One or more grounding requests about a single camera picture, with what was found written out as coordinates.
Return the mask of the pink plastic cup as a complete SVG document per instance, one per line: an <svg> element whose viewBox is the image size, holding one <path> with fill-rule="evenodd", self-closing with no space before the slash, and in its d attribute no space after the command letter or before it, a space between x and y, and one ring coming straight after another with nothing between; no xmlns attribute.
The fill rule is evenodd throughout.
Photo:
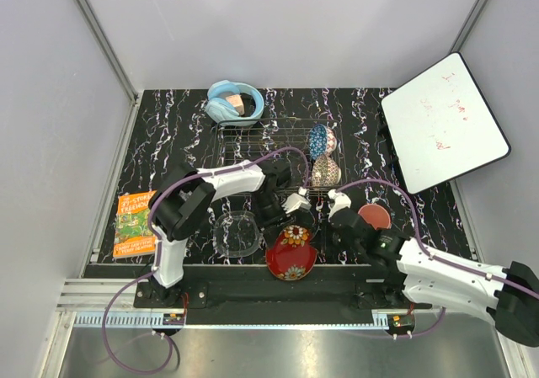
<svg viewBox="0 0 539 378"><path fill-rule="evenodd" d="M388 211L377 204L365 204L358 210L360 217L376 230L390 229L392 225Z"/></svg>

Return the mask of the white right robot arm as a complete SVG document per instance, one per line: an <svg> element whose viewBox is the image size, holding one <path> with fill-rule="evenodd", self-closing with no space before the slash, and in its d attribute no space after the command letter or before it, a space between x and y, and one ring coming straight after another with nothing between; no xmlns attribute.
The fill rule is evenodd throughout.
<svg viewBox="0 0 539 378"><path fill-rule="evenodd" d="M441 306L484 320L514 342L537 347L538 278L529 267L513 262L504 268L423 249L413 237L374 229L350 208L331 210L328 220L342 243L385 271L382 297L389 306L408 301Z"/></svg>

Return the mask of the blue and red patterned bowl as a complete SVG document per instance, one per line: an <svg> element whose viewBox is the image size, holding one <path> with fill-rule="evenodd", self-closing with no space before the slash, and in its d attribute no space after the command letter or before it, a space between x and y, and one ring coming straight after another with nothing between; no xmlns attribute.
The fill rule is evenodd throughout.
<svg viewBox="0 0 539 378"><path fill-rule="evenodd" d="M331 155L337 147L334 132L326 125L316 124L311 128L308 138L308 148L312 160L322 155Z"/></svg>

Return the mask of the light blue headphones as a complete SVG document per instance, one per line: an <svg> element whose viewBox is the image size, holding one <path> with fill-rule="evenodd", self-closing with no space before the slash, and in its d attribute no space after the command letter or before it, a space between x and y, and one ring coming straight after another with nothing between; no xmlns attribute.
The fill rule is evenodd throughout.
<svg viewBox="0 0 539 378"><path fill-rule="evenodd" d="M232 99L234 103L241 103L242 93L248 94L255 103L254 112L249 117L242 116L240 107L230 101ZM205 112L218 125L249 127L262 118L264 98L261 92L251 85L222 80L213 83L208 89Z"/></svg>

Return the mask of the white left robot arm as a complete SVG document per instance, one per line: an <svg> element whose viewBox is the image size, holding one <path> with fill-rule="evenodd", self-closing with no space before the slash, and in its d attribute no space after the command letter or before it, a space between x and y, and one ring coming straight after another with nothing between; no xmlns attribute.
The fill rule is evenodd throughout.
<svg viewBox="0 0 539 378"><path fill-rule="evenodd" d="M288 162L268 158L213 169L184 164L173 171L148 204L148 226L157 237L152 297L165 307L180 301L187 242L214 201L250 193L255 225L265 232L289 219L276 191L291 179Z"/></svg>

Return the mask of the orange children's book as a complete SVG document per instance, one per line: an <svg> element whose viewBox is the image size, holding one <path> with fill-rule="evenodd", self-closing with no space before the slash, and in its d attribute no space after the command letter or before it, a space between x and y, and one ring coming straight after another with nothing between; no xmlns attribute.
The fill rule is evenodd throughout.
<svg viewBox="0 0 539 378"><path fill-rule="evenodd" d="M148 228L148 207L155 190L126 194L118 199L113 258L153 254L157 238Z"/></svg>

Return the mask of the white whiteboard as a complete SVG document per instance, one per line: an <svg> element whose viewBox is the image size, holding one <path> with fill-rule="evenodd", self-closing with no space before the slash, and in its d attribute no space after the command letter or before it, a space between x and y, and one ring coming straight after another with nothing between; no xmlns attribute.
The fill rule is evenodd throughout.
<svg viewBox="0 0 539 378"><path fill-rule="evenodd" d="M382 113L410 194L510 154L507 138L458 52L384 97Z"/></svg>

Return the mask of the clear glass plate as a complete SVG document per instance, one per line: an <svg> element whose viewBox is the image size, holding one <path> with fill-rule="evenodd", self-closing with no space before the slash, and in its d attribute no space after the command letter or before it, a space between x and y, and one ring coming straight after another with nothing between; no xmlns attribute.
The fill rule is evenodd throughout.
<svg viewBox="0 0 539 378"><path fill-rule="evenodd" d="M262 234L252 212L235 210L223 214L216 220L213 242L220 255L228 258L244 258L259 250Z"/></svg>

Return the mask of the brown patterned bowl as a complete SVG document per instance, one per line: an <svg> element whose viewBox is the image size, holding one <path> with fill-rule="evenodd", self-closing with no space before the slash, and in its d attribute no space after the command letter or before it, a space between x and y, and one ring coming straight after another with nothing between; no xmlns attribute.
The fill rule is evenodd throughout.
<svg viewBox="0 0 539 378"><path fill-rule="evenodd" d="M341 179L341 169L328 155L321 155L312 167L312 186L331 187L337 185Z"/></svg>

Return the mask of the pink wooden cube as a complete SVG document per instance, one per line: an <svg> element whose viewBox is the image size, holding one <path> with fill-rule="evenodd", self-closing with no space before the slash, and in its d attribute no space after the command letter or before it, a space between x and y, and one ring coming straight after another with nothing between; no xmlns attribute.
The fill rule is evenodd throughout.
<svg viewBox="0 0 539 378"><path fill-rule="evenodd" d="M225 97L225 100L236 110L239 116L244 116L245 107L242 96L237 94L229 94Z"/></svg>

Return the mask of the red floral plate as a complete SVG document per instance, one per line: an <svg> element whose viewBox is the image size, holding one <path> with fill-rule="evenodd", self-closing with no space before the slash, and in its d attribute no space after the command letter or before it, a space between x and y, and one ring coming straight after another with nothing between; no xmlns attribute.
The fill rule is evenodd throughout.
<svg viewBox="0 0 539 378"><path fill-rule="evenodd" d="M265 253L266 265L272 275L282 281L305 278L317 260L317 250L311 245L312 233L304 226L285 227L271 249Z"/></svg>

